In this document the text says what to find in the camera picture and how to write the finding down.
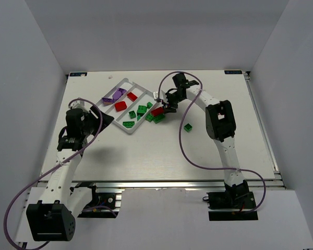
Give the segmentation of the red lego brick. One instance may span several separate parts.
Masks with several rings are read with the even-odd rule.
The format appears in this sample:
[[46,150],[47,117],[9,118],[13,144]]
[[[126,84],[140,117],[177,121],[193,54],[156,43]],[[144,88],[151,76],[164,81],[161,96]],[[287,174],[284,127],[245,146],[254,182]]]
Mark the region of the red lego brick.
[[161,115],[163,113],[164,113],[164,109],[162,107],[156,108],[156,109],[151,111],[151,115],[153,117],[159,116],[159,115]]
[[132,93],[132,92],[129,92],[128,94],[127,94],[127,97],[132,101],[132,102],[134,102],[138,97],[134,94],[134,93]]

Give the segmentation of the green long lego brick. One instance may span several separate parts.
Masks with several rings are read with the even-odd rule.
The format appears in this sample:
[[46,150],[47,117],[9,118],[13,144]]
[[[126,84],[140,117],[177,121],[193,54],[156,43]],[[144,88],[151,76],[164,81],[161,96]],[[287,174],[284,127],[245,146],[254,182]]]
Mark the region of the green long lego brick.
[[158,124],[159,122],[161,122],[164,119],[165,119],[165,114],[160,114],[160,115],[154,117],[153,121],[155,124]]

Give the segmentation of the purple lego brick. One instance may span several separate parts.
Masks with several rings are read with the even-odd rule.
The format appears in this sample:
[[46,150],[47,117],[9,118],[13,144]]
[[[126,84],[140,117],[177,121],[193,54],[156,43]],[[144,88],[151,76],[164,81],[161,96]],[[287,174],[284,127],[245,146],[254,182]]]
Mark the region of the purple lego brick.
[[102,103],[104,105],[111,105],[114,103],[114,100],[112,98],[106,98],[106,97],[103,97],[102,98]]

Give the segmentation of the red rounded lego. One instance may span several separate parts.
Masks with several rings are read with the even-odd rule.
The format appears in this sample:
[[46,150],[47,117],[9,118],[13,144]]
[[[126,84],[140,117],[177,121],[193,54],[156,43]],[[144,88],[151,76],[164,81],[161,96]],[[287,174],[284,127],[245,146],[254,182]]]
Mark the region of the red rounded lego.
[[117,112],[127,109],[127,105],[125,101],[120,101],[120,102],[115,103],[114,107]]

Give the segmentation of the green lego square brick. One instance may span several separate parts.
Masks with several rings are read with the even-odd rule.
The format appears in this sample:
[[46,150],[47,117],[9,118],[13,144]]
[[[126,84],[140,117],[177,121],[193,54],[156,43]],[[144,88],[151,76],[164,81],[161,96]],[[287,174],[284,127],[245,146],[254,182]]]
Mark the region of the green lego square brick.
[[136,118],[136,113],[134,111],[130,111],[128,114],[129,114],[130,119]]

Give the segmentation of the purple rounded lego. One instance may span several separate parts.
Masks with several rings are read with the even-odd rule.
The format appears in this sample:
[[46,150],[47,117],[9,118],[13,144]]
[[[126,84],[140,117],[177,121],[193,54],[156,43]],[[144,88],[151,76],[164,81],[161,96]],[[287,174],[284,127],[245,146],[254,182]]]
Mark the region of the purple rounded lego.
[[114,92],[114,94],[112,95],[113,102],[116,102],[118,99],[120,99],[121,96],[122,96],[121,91],[117,90],[116,92]]

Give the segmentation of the green lego two-by-two brick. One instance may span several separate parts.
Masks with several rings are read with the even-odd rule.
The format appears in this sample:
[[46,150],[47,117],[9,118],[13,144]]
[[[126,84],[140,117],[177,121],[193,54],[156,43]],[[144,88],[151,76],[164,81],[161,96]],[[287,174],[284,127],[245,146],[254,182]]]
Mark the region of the green lego two-by-two brick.
[[145,113],[146,113],[145,109],[138,109],[137,110],[137,115],[139,115],[139,116],[143,116]]

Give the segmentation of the purple arched lego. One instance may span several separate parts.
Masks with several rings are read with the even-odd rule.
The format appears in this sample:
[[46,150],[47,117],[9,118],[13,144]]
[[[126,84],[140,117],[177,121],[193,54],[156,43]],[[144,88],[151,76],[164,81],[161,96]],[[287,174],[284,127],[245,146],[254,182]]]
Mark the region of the purple arched lego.
[[126,90],[125,90],[125,89],[119,88],[118,90],[119,90],[122,94],[126,93]]

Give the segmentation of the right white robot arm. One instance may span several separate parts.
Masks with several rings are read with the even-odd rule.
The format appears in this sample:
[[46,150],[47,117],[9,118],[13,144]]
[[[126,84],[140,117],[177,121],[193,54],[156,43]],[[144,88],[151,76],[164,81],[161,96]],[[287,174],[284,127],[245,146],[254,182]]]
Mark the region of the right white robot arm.
[[189,81],[186,76],[191,73],[174,71],[172,77],[174,89],[161,94],[158,89],[158,102],[162,104],[165,114],[177,112],[178,104],[186,99],[190,100],[189,107],[198,105],[205,113],[206,131],[214,141],[220,154],[224,171],[224,199],[232,207],[240,204],[249,193],[248,184],[240,169],[236,149],[236,122],[230,101],[220,101],[203,90],[202,82],[195,77]]

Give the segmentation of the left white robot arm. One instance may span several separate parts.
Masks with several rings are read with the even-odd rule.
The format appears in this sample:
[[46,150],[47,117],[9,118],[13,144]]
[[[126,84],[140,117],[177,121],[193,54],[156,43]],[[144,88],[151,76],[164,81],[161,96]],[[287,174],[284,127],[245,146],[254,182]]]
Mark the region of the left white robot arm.
[[58,136],[55,170],[37,203],[26,211],[32,237],[37,242],[70,241],[75,233],[76,218],[92,201],[88,187],[71,190],[75,171],[80,164],[87,138],[97,136],[114,117],[95,107],[86,110],[80,104],[66,112],[66,126]]

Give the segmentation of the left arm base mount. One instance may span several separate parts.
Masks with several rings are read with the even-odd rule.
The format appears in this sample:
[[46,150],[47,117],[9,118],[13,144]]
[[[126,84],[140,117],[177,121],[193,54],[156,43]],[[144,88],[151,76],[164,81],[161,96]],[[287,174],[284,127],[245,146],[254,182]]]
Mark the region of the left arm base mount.
[[96,183],[81,182],[70,188],[71,194],[79,188],[89,188],[92,200],[84,207],[78,218],[116,218],[119,212],[119,193],[103,191]]

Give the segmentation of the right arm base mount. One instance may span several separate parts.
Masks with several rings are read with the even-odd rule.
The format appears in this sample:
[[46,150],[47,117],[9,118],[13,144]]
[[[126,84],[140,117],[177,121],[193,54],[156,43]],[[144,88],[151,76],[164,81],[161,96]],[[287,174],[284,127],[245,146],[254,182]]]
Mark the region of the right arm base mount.
[[226,192],[209,192],[202,198],[208,205],[209,221],[257,221],[258,213],[253,192],[232,200]]

